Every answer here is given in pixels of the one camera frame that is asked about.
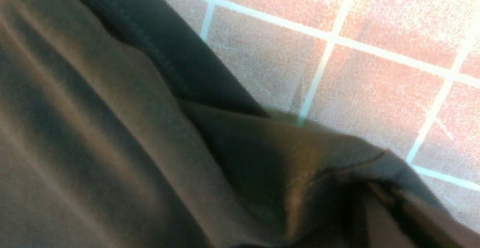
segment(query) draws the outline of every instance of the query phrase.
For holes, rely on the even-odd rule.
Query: brown fabric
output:
[[[80,0],[0,0],[0,246],[413,242],[368,182],[478,241],[389,151],[187,100]]]

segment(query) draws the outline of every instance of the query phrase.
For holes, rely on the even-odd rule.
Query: tile floor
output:
[[[274,117],[393,150],[480,233],[480,0],[167,2]]]

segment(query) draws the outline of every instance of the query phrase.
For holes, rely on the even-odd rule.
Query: cloth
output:
[[[278,123],[163,0],[0,0],[1,247],[476,247],[393,153]]]

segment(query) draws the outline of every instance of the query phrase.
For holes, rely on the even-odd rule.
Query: stitching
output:
[[[306,187],[309,188],[311,187],[312,185],[314,185],[315,183],[319,182],[319,181],[322,181],[324,178],[326,177],[329,177],[333,174],[337,174],[337,173],[344,173],[345,171],[354,171],[354,170],[358,170],[359,168],[362,168],[362,167],[365,167],[365,166],[369,166],[371,164],[375,164],[376,162],[378,162],[379,160],[381,160],[384,156],[385,156],[385,152],[383,152],[382,154],[380,154],[377,158],[373,159],[373,160],[370,160],[370,161],[366,161],[364,162],[363,164],[357,164],[357,165],[354,165],[354,166],[351,166],[351,167],[347,167],[347,168],[343,168],[343,169],[339,169],[339,170],[334,170],[334,169],[322,169],[321,171],[324,171],[324,173],[321,175],[321,176],[318,176],[316,179],[314,180],[311,180],[307,183]],[[302,176],[299,176],[297,178],[295,178],[294,180],[290,181],[287,185],[287,188],[290,188],[293,184],[295,184],[296,182],[302,180],[302,179],[305,179],[307,176],[312,176],[312,175],[315,175],[318,173],[318,170],[319,168],[315,169],[314,171],[310,171],[310,172],[307,172],[305,174],[303,174]]]
[[[177,72],[175,72],[175,68],[170,63],[168,58],[161,53],[161,51],[158,49],[157,45],[146,35],[145,31],[141,27],[139,27],[139,25],[137,25],[137,23],[135,23],[133,21],[133,19],[131,19],[130,15],[127,14],[125,12],[125,10],[122,9],[122,7],[120,7],[118,2],[116,2],[115,0],[105,0],[105,2],[108,2],[109,4],[113,5],[113,7],[118,9],[118,11],[120,13],[120,16],[122,17],[124,23],[127,25],[127,27],[130,27],[130,31],[134,32],[134,34],[137,34],[140,37],[141,41],[144,43],[144,45],[148,46],[149,48],[151,48],[153,50],[154,55],[158,58],[158,60],[160,60],[162,62],[162,65],[164,65],[165,68],[167,68],[173,74],[175,79],[180,84],[180,87],[183,88],[184,92],[187,93],[188,95],[192,96],[192,92],[187,87],[186,82],[183,80],[182,77],[180,77],[180,75]],[[104,16],[109,18],[112,22],[115,22],[115,21],[112,20],[112,17],[106,15],[106,12],[105,12],[104,9],[99,9],[99,10]]]

